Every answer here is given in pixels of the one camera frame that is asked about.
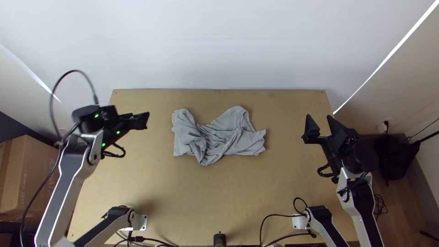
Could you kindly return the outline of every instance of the gray t-shirt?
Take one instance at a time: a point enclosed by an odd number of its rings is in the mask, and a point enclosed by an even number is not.
[[[187,109],[176,110],[172,125],[174,157],[193,155],[204,166],[215,163],[223,155],[258,155],[265,151],[266,131],[256,131],[248,111],[241,106],[228,109],[208,125],[196,124]]]

